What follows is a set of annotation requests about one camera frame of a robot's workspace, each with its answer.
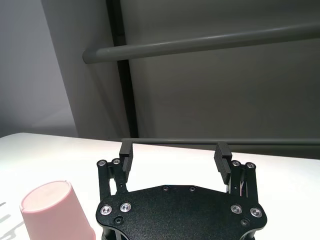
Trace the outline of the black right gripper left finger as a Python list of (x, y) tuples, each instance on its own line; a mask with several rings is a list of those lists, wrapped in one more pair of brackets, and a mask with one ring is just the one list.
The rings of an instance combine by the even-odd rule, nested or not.
[(119, 157), (114, 158), (111, 162), (102, 159), (97, 165), (99, 197), (106, 198), (111, 196), (110, 179), (115, 181), (116, 195), (126, 194), (127, 182), (133, 162), (133, 142), (124, 139), (121, 142)]

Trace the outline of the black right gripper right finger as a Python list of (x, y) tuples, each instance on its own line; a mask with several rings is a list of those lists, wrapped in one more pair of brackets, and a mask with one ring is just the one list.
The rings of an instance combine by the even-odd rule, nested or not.
[(241, 164), (232, 157), (227, 143), (218, 142), (216, 144), (214, 161), (226, 185), (226, 192), (256, 202), (258, 200), (256, 165), (252, 162)]

